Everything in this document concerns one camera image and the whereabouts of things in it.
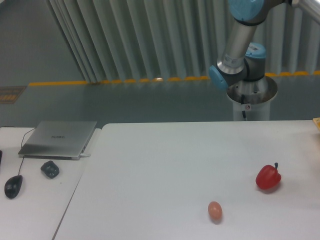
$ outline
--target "black mouse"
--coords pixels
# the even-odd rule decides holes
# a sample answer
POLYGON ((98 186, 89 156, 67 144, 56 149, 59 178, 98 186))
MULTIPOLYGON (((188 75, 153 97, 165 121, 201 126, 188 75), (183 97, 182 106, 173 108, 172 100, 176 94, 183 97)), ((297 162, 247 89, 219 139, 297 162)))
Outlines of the black mouse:
POLYGON ((4 185, 4 193, 9 199, 14 199, 20 192, 23 177, 21 175, 13 176, 4 185))
POLYGON ((51 160, 43 164, 40 169, 50 179, 55 178, 60 172, 59 167, 51 160))

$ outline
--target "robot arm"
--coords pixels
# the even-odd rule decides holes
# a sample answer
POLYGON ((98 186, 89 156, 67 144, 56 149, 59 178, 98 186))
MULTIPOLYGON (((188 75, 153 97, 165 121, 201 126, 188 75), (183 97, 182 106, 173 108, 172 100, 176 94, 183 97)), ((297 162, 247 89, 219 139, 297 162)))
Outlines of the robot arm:
POLYGON ((227 89, 241 80, 253 82, 264 77, 265 49, 251 40, 269 10, 282 3, 301 8, 320 24, 320 0, 228 0, 235 23, 216 67, 209 69, 219 89, 227 89))

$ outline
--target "blue joint cap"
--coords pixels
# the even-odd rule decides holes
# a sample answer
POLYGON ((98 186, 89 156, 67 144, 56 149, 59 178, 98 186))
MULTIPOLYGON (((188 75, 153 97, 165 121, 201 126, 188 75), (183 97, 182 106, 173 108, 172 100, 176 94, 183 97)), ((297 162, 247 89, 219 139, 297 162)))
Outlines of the blue joint cap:
POLYGON ((251 59, 265 59, 266 49, 259 43, 251 42, 246 50, 245 56, 251 59))
POLYGON ((239 21, 254 19, 261 11, 265 0, 228 0, 232 16, 239 21))
POLYGON ((209 68, 209 76, 213 84, 218 89, 225 90, 229 87, 224 77, 221 75, 218 69, 213 65, 209 68))

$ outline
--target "yellow floor stripe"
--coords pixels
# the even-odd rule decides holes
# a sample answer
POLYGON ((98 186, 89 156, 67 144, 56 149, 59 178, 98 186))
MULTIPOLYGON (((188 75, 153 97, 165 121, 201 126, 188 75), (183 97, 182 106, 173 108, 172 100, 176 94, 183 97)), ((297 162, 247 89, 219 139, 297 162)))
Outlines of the yellow floor stripe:
POLYGON ((87 84, 86 81, 44 81, 30 82, 29 86, 53 86, 53 85, 81 85, 87 84))
MULTIPOLYGON (((280 74, 275 74, 273 72, 267 72, 265 74, 267 77, 287 77, 287 76, 308 76, 309 73, 307 71, 296 71, 294 73, 290 72, 281 72, 280 74)), ((313 75, 320 75, 320 70, 315 71, 313 75)), ((201 80, 210 80, 207 76, 187 76, 185 79, 181 79, 179 77, 170 77, 168 79, 169 82, 179 82, 179 81, 201 81, 201 80)), ((115 80, 102 80, 97 84, 122 84, 122 83, 151 83, 151 82, 163 82, 164 80, 160 77, 149 80, 148 78, 142 78, 139 81, 135 79, 127 79, 121 81, 120 79, 115 80)), ((86 81, 44 81, 44 82, 30 82, 28 86, 58 86, 58 85, 84 85, 90 84, 86 81)))

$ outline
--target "laptop lid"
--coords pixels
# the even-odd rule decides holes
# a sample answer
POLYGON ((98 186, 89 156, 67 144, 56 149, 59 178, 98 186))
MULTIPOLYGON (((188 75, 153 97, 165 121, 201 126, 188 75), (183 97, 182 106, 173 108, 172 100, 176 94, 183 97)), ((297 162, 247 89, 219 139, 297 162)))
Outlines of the laptop lid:
POLYGON ((96 121, 42 121, 19 151, 20 157, 78 160, 96 121))

